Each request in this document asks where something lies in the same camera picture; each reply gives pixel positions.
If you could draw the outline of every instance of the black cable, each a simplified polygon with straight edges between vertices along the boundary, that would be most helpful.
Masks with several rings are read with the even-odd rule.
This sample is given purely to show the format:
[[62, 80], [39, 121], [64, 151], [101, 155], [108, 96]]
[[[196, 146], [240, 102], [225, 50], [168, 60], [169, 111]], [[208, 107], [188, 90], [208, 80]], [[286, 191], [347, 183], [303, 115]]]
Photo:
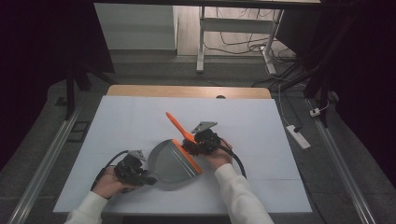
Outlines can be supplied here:
[[[212, 49], [212, 48], [208, 47], [208, 46], [205, 44], [205, 42], [204, 42], [204, 46], [205, 46], [207, 49]], [[222, 51], [222, 52], [226, 52], [226, 53], [231, 53], [231, 54], [245, 54], [245, 53], [249, 53], [249, 52], [250, 52], [250, 50], [242, 51], [242, 52], [230, 52], [230, 51], [227, 51], [227, 50], [224, 50], [224, 49], [213, 49], [213, 50], [218, 50], [218, 51]]]
[[[287, 73], [291, 73], [292, 71], [294, 71], [296, 68], [297, 68], [297, 65], [299, 65], [299, 64], [297, 64], [297, 63], [294, 63], [294, 64], [292, 64], [291, 66], [289, 66], [282, 74], [280, 74], [278, 77], [279, 78], [282, 78], [282, 76], [284, 76], [285, 74], [287, 74]], [[267, 82], [267, 81], [270, 81], [270, 80], [273, 80], [273, 79], [276, 79], [277, 77], [269, 77], [269, 78], [267, 78], [267, 79], [265, 79], [265, 80], [260, 80], [260, 81], [256, 81], [256, 82], [254, 82], [250, 87], [251, 88], [254, 88], [254, 86], [256, 86], [257, 84], [259, 84], [259, 83], [263, 83], [263, 82]]]
[[[221, 139], [221, 141], [222, 141], [223, 143], [225, 143], [225, 144], [227, 145], [227, 147], [229, 147], [228, 144], [227, 144], [224, 140]], [[241, 169], [241, 174], [242, 174], [242, 176], [244, 176], [246, 179], [248, 179], [248, 178], [247, 178], [247, 174], [246, 174], [246, 172], [245, 172], [245, 167], [244, 167], [244, 165], [242, 164], [242, 162], [241, 162], [241, 160], [239, 159], [239, 157], [236, 156], [236, 154], [234, 154], [232, 150], [230, 150], [230, 147], [227, 148], [227, 147], [224, 147], [224, 146], [222, 146], [222, 145], [218, 145], [218, 144], [216, 144], [216, 143], [212, 143], [212, 142], [207, 141], [207, 140], [203, 140], [202, 142], [203, 142], [203, 143], [206, 143], [206, 144], [209, 144], [209, 145], [211, 145], [211, 146], [213, 146], [213, 147], [220, 148], [220, 149], [222, 149], [223, 151], [227, 152], [227, 153], [228, 153], [231, 157], [233, 157], [233, 159], [236, 160], [236, 162], [238, 163], [239, 168]]]
[[98, 183], [100, 177], [102, 177], [102, 175], [105, 173], [105, 171], [107, 170], [107, 168], [110, 166], [111, 162], [113, 162], [116, 158], [118, 158], [120, 155], [124, 154], [124, 153], [128, 153], [128, 150], [122, 151], [119, 154], [117, 154], [116, 156], [113, 157], [113, 159], [111, 159], [104, 168], [102, 168], [102, 170], [99, 172], [99, 174], [96, 176], [95, 180], [92, 183], [91, 186], [91, 190], [93, 190], [93, 188], [96, 186], [96, 184]]

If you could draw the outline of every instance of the white cloth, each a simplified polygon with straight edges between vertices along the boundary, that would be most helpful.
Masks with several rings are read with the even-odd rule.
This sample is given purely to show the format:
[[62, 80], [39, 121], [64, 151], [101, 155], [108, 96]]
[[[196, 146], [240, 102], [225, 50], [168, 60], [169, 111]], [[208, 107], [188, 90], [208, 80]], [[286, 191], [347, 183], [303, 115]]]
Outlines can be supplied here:
[[252, 193], [248, 181], [238, 175], [230, 163], [220, 166], [215, 177], [233, 224], [274, 224], [260, 200]]
[[[215, 172], [220, 195], [226, 203], [233, 224], [274, 224], [262, 203], [251, 192], [246, 179], [238, 175], [231, 164], [224, 164]], [[69, 213], [67, 224], [100, 224], [107, 200], [89, 192], [81, 205]]]

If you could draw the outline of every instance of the floor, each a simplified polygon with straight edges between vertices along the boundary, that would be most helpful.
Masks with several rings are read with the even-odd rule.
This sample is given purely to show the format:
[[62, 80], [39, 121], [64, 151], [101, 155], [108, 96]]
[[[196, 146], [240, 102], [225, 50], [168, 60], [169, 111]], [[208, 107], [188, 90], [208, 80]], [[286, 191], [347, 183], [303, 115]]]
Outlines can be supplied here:
[[[195, 20], [196, 17], [192, 15], [197, 13], [197, 8], [188, 7], [184, 13]], [[231, 15], [238, 17], [240, 15], [238, 13]], [[192, 21], [188, 24], [190, 24], [189, 27], [198, 27], [192, 25]], [[268, 78], [262, 64], [262, 58], [256, 56], [256, 53], [251, 53], [247, 57], [241, 55], [226, 57], [217, 51], [206, 52], [210, 57], [205, 59], [205, 72], [197, 75], [195, 73], [196, 48], [194, 47], [197, 44], [192, 44], [196, 41], [192, 40], [192, 36], [197, 36], [193, 35], [196, 30], [183, 34], [182, 27], [182, 24], [180, 24], [179, 43], [184, 41], [181, 38], [182, 36], [189, 36], [185, 42], [190, 41], [190, 44], [186, 44], [192, 46], [190, 49], [183, 49], [182, 46], [179, 46], [179, 56], [144, 52], [138, 54], [113, 53], [112, 59], [116, 74], [109, 76], [121, 84], [224, 87], [251, 87], [257, 81]], [[226, 47], [220, 42], [219, 34], [214, 33], [213, 35], [218, 35], [216, 41], [211, 42], [212, 39], [216, 38], [210, 37], [205, 42], [207, 41], [208, 45], [213, 44], [214, 48], [225, 49]], [[227, 39], [230, 42], [245, 40], [246, 35], [241, 35], [235, 39]], [[245, 48], [239, 46], [238, 49], [233, 50], [244, 50]], [[282, 48], [279, 47], [275, 52], [279, 52]], [[285, 71], [290, 65], [291, 63], [275, 63], [276, 70], [279, 73]], [[101, 97], [106, 94], [109, 87], [107, 83], [95, 76], [90, 75], [90, 80], [92, 82], [90, 91], [76, 90], [77, 100], [85, 99], [77, 118], [79, 122], [92, 121]], [[268, 88], [273, 82], [274, 80], [272, 82], [260, 82], [255, 87]], [[282, 114], [280, 116], [284, 117], [289, 123], [301, 121], [304, 124], [301, 133], [312, 145], [309, 150], [301, 150], [288, 136], [292, 153], [305, 180], [305, 188], [314, 212], [312, 214], [271, 214], [271, 217], [275, 223], [361, 223], [355, 211], [355, 205], [351, 201], [340, 175], [329, 157], [329, 151], [318, 133], [318, 128], [308, 114], [309, 106], [302, 95], [303, 89], [304, 83], [294, 86], [280, 95], [277, 91], [273, 91], [272, 95], [276, 100], [279, 111], [283, 111], [283, 116]], [[53, 85], [49, 89], [49, 98], [40, 117], [37, 118], [35, 125], [26, 135], [14, 157], [0, 173], [0, 223], [6, 223], [9, 220], [59, 127], [64, 122], [65, 107], [62, 104], [62, 97], [65, 97], [64, 81]], [[328, 108], [329, 130], [340, 147], [340, 151], [367, 204], [373, 211], [377, 223], [394, 223], [394, 220], [396, 220], [396, 189], [389, 183], [359, 139], [339, 118], [334, 109], [335, 104], [336, 101], [332, 101]], [[51, 211], [82, 145], [81, 142], [76, 141], [80, 137], [83, 137], [81, 133], [70, 133], [67, 136], [68, 140], [62, 148], [58, 160], [54, 163], [43, 189], [40, 190], [25, 221], [26, 223], [64, 223], [66, 214], [53, 214]], [[123, 218], [104, 214], [103, 218], [103, 223], [128, 223], [129, 221], [134, 223], [160, 223], [158, 218], [149, 217]], [[185, 223], [186, 221], [195, 223], [192, 219], [161, 219], [161, 223]], [[201, 221], [212, 223], [219, 220]]]

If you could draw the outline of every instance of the wire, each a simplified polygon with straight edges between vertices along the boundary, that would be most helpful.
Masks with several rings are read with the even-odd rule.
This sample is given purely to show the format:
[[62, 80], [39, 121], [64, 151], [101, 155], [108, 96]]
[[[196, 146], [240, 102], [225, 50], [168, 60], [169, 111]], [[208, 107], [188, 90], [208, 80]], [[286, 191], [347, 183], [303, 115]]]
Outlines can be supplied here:
[[111, 159], [104, 168], [102, 168], [102, 170], [99, 172], [99, 174], [96, 176], [95, 180], [92, 183], [91, 186], [91, 190], [93, 190], [93, 188], [96, 186], [96, 184], [98, 183], [100, 177], [102, 177], [102, 175], [105, 173], [105, 171], [107, 170], [107, 168], [111, 165], [111, 162], [113, 162], [116, 158], [118, 158], [120, 155], [124, 154], [124, 153], [128, 153], [128, 150], [122, 151], [119, 154], [117, 154], [116, 156], [113, 157], [113, 159]]
[[227, 153], [228, 153], [231, 157], [233, 157], [233, 158], [236, 160], [236, 162], [238, 163], [239, 168], [241, 169], [241, 174], [242, 174], [242, 176], [244, 176], [246, 179], [248, 179], [248, 178], [247, 178], [247, 174], [246, 174], [246, 172], [245, 172], [244, 164], [242, 164], [242, 162], [241, 162], [241, 160], [239, 159], [239, 157], [236, 156], [235, 153], [233, 153], [233, 151], [231, 150], [231, 147], [230, 147], [222, 138], [220, 138], [220, 140], [221, 140], [227, 147], [224, 147], [224, 146], [222, 146], [222, 145], [218, 145], [218, 144], [216, 144], [216, 143], [212, 143], [212, 142], [207, 141], [207, 140], [203, 140], [202, 142], [207, 143], [207, 144], [209, 144], [209, 145], [211, 145], [211, 146], [220, 148], [220, 149], [222, 149], [223, 151], [227, 152]]
[[288, 103], [289, 103], [289, 105], [290, 105], [290, 107], [291, 107], [291, 110], [293, 111], [295, 117], [297, 118], [298, 122], [300, 123], [300, 126], [297, 127], [298, 130], [300, 130], [300, 129], [302, 129], [302, 128], [304, 127], [303, 122], [300, 120], [300, 117], [298, 116], [296, 110], [294, 109], [294, 106], [291, 104], [291, 101], [289, 100], [289, 97], [288, 97], [288, 95], [286, 94], [286, 92], [285, 92], [285, 97], [286, 97], [286, 100], [288, 101]]
[[277, 96], [279, 98], [279, 107], [280, 107], [280, 112], [282, 113], [282, 118], [283, 118], [283, 120], [285, 120], [285, 122], [288, 124], [288, 126], [290, 126], [290, 124], [288, 123], [288, 121], [285, 118], [285, 115], [283, 114], [282, 102], [280, 101], [280, 84], [278, 86]]
[[262, 14], [260, 14], [260, 9], [259, 9], [259, 15], [260, 15], [260, 17], [266, 17], [266, 16], [268, 16], [269, 14], [271, 14], [271, 12], [273, 12], [273, 11], [274, 11], [274, 10], [271, 9], [267, 14], [265, 14], [265, 15], [262, 16]]
[[285, 78], [282, 78], [282, 77], [273, 77], [273, 76], [271, 76], [270, 72], [268, 71], [267, 66], [264, 66], [264, 67], [265, 67], [265, 72], [267, 73], [268, 77], [275, 78], [275, 79], [278, 79], [278, 80], [290, 81], [290, 79], [285, 79]]
[[329, 106], [329, 100], [327, 100], [327, 105], [325, 107], [321, 108], [319, 111], [326, 109], [328, 106]]
[[[208, 46], [205, 44], [205, 42], [204, 42], [204, 46], [205, 46], [207, 49], [212, 49], [212, 48], [208, 47]], [[224, 50], [224, 49], [213, 49], [213, 50], [218, 50], [218, 51], [222, 51], [222, 52], [226, 52], [226, 53], [231, 53], [231, 54], [244, 54], [244, 53], [250, 53], [250, 52], [251, 52], [250, 49], [249, 49], [249, 50], [246, 50], [246, 51], [242, 51], [242, 52], [230, 52], [230, 51], [227, 51], [227, 50]]]
[[[291, 73], [292, 71], [294, 71], [294, 70], [296, 69], [297, 65], [299, 65], [299, 64], [297, 64], [297, 63], [292, 64], [291, 66], [289, 66], [289, 67], [288, 67], [282, 74], [280, 74], [279, 76], [282, 77], [282, 76], [285, 76], [287, 73]], [[267, 81], [270, 81], [270, 80], [273, 80], [273, 79], [274, 79], [273, 77], [269, 77], [269, 78], [267, 78], [267, 79], [265, 79], [265, 80], [256, 81], [256, 82], [254, 82], [250, 87], [253, 88], [254, 86], [256, 86], [256, 85], [259, 84], [259, 83], [267, 82]]]

